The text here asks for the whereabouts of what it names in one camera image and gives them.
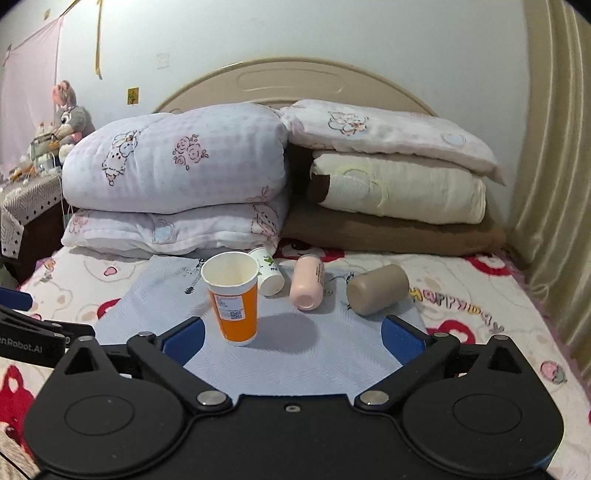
cup label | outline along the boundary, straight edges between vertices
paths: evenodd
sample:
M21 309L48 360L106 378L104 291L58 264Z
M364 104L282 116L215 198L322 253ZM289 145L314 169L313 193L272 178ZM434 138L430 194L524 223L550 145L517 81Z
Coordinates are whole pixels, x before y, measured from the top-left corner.
M244 304L242 297L225 297L222 295L213 295L216 300L217 311L222 320L244 320Z

pillow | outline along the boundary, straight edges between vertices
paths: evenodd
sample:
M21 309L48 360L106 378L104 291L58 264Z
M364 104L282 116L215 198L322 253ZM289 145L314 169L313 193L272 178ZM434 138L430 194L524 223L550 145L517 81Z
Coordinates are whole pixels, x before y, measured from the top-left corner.
M480 223L484 217L484 181L446 161L323 153L310 177L308 199L333 210L434 224Z
M68 155L64 197L85 209L148 213L266 202L285 186L286 141L275 112L254 103L118 120Z
M306 200L292 207L281 236L324 248L451 256L494 252L505 243L505 232L488 213L478 225L431 225L337 212Z
M323 100L300 100L283 107L280 114L290 142L302 147L439 158L504 185L491 149L443 118Z
M132 258L260 245L274 252L286 213L286 192L267 203L214 205L172 215L78 210L61 243Z

blue gripper pad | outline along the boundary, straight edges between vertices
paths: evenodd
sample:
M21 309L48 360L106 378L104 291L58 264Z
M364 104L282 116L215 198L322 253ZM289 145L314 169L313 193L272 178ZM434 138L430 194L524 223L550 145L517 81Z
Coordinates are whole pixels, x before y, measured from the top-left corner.
M423 340L387 318L382 320L382 343L402 365L421 355L426 348Z
M204 343L205 324L202 319L197 319L167 338L162 344L162 352L184 366L201 350Z
M23 291L0 287L0 305L26 312L33 306L33 297Z

paper cup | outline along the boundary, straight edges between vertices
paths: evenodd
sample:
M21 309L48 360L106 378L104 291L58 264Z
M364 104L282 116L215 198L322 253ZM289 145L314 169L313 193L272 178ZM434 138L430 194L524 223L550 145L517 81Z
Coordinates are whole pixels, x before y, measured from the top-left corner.
M267 249L265 247L255 248L249 252L249 255L259 265L257 277L259 292L265 297L279 293L285 285L285 279Z
M215 255L201 267L222 335L234 345L256 337L257 275L257 261L244 252Z

wall switch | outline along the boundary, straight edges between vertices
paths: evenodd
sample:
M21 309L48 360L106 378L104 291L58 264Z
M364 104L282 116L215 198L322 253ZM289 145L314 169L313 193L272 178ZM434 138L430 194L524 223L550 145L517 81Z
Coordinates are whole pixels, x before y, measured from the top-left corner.
M139 87L127 89L127 105L137 105L139 103Z
M156 55L156 65L158 69L165 69L170 66L170 53L159 53Z

